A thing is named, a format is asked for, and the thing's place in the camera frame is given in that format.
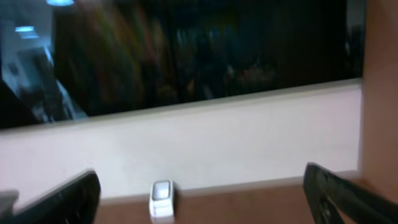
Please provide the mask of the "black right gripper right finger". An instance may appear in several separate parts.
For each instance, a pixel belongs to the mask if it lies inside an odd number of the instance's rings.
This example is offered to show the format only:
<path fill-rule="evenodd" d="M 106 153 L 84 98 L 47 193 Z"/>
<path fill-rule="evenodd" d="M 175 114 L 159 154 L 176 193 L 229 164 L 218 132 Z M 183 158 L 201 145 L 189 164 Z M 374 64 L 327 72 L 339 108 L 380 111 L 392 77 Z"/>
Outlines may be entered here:
<path fill-rule="evenodd" d="M 397 223 L 397 204 L 319 166 L 308 163 L 303 189 L 316 224 L 343 223 L 343 212 L 356 223 Z"/>

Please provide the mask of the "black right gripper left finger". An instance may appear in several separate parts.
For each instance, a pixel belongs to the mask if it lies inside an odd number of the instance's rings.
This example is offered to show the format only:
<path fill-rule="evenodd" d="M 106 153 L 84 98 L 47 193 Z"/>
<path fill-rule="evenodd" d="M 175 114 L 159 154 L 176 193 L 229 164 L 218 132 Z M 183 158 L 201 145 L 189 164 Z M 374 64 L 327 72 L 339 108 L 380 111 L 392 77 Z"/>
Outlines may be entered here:
<path fill-rule="evenodd" d="M 21 209 L 16 189 L 1 192 L 1 224 L 92 224 L 100 202 L 97 173 L 88 170 Z"/>

